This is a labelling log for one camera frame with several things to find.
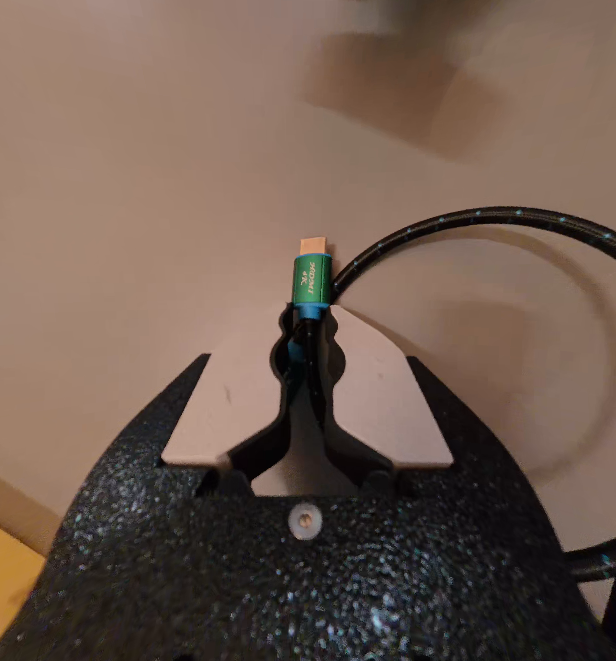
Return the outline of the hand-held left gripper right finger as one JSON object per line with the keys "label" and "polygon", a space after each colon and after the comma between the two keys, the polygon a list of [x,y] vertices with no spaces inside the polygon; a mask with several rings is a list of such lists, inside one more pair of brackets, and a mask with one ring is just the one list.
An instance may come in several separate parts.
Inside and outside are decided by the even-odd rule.
{"label": "hand-held left gripper right finger", "polygon": [[395,476],[452,467],[452,449],[405,351],[338,304],[324,323],[324,441],[338,471],[363,486],[379,471]]}

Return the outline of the black braided cable green plug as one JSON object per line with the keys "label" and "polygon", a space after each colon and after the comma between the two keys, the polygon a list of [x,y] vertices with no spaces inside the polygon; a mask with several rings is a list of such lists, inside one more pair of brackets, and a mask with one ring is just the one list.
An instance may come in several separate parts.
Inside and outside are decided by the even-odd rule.
{"label": "black braided cable green plug", "polygon": [[332,255],[324,237],[303,239],[301,255],[295,259],[293,306],[299,312],[299,325],[307,329],[305,357],[309,369],[309,388],[314,414],[320,424],[326,420],[326,398],[318,369],[316,329],[332,304],[371,267],[405,243],[469,225],[522,225],[567,235],[587,243],[616,261],[616,229],[589,222],[579,216],[538,210],[528,206],[481,206],[473,210],[450,212],[411,223],[360,253],[336,276],[332,276]]}

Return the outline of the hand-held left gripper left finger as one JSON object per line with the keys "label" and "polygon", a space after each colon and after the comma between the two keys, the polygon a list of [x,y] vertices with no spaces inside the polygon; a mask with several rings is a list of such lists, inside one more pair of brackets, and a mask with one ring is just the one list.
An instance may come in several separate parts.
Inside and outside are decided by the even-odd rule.
{"label": "hand-held left gripper left finger", "polygon": [[224,335],[161,453],[165,465],[238,471],[254,482],[287,455],[293,322],[293,304],[273,302]]}

